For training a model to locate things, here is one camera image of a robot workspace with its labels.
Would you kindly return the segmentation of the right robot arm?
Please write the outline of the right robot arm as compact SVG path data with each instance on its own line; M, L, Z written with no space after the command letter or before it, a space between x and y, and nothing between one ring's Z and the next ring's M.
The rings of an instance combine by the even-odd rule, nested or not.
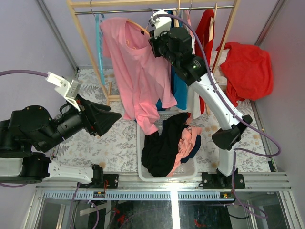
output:
M234 150L243 132L252 123L252 117L235 110L216 84L204 59L193 54L192 38L185 28L174 27L163 32L152 30L149 44L154 56L166 59L179 78L198 93L216 117L220 128L213 134L212 140L220 153L217 171L221 174L217 176L217 182L222 188L230 187L234 183L233 174L236 170Z

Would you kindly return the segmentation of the orange hanger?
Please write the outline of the orange hanger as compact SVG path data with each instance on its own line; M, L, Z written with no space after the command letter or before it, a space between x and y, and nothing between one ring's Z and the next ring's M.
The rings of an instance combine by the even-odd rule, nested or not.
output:
M126 19L124 24L124 43L132 51L151 52L148 26L143 27L132 19Z

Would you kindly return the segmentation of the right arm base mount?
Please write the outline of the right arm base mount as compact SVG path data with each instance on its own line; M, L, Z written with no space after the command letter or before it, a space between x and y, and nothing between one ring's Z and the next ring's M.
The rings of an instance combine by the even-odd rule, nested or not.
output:
M232 189L232 175L226 177L220 172L203 172L202 182L198 186L203 189ZM244 176L238 172L234 174L234 188L245 189Z

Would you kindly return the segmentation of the pink t shirt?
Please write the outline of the pink t shirt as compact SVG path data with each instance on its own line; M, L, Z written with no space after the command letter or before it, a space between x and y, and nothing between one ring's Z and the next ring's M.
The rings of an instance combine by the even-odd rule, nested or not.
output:
M146 135L158 129L163 108L177 105L171 92L170 65L156 58L148 42L149 35L125 18L110 18L100 23L103 55L111 60L126 120L136 120Z

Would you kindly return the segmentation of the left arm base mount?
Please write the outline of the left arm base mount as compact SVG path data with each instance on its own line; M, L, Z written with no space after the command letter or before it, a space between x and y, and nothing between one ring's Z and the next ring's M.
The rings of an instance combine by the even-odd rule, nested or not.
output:
M118 174L103 175L104 189L117 189L119 184Z

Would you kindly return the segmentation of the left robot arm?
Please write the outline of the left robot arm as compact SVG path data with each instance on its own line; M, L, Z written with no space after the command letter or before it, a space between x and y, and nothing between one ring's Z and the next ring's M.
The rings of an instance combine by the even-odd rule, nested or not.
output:
M45 154L81 130L102 136L121 118L107 105L76 96L76 105L66 103L52 118L43 106L31 105L13 111L0 123L0 183L20 187L47 180L72 181L82 187L100 188L103 168L64 166Z

